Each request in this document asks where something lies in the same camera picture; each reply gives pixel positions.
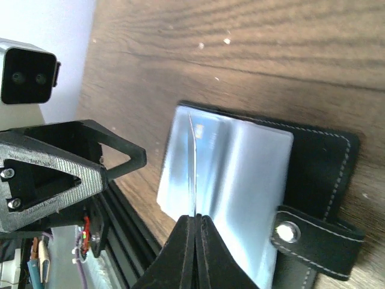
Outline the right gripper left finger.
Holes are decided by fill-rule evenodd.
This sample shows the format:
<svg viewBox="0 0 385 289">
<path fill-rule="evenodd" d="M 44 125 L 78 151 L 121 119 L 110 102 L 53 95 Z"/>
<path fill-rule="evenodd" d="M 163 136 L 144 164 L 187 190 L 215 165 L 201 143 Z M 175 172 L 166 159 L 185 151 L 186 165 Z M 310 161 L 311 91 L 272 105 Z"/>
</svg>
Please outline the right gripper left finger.
<svg viewBox="0 0 385 289">
<path fill-rule="evenodd" d="M 195 219 L 181 216 L 168 240 L 134 288 L 195 288 Z"/>
</svg>

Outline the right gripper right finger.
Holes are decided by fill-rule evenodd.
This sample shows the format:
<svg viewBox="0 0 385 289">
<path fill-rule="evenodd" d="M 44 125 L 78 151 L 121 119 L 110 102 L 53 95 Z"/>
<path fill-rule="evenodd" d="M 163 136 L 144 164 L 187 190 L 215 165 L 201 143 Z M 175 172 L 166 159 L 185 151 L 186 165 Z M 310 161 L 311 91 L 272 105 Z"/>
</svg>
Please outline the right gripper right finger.
<svg viewBox="0 0 385 289">
<path fill-rule="evenodd" d="M 196 287 L 257 288 L 238 265 L 209 216 L 196 216 Z"/>
</svg>

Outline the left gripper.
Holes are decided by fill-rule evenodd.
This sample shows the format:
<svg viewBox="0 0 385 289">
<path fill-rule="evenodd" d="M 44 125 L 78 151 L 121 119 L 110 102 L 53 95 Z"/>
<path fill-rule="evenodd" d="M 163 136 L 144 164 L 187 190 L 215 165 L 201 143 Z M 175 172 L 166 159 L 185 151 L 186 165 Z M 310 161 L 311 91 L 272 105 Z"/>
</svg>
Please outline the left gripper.
<svg viewBox="0 0 385 289">
<path fill-rule="evenodd" d="M 106 170 L 101 145 L 130 160 Z M 85 225 L 87 199 L 146 164 L 144 148 L 90 119 L 2 131 L 1 239 Z"/>
</svg>

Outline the black vip credit card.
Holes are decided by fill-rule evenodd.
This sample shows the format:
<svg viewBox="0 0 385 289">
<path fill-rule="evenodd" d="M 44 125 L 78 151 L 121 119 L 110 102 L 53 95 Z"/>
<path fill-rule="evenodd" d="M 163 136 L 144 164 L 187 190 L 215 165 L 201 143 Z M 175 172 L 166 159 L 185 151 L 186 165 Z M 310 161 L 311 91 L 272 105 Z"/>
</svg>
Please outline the black vip credit card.
<svg viewBox="0 0 385 289">
<path fill-rule="evenodd" d="M 196 135 L 190 112 L 188 112 L 188 189 L 189 189 L 189 216 L 197 215 L 197 148 Z"/>
</svg>

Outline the black card holder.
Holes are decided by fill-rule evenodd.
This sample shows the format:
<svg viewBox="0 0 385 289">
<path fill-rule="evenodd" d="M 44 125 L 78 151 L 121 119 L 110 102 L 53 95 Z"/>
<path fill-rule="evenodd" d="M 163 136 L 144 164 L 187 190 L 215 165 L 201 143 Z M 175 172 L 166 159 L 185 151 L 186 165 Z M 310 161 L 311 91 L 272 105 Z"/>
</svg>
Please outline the black card holder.
<svg viewBox="0 0 385 289">
<path fill-rule="evenodd" d="M 346 281 L 365 237 L 337 218 L 359 151 L 356 135 L 179 103 L 158 187 L 166 215 L 189 215 L 188 112 L 196 135 L 197 214 L 209 216 L 259 288 Z"/>
</svg>

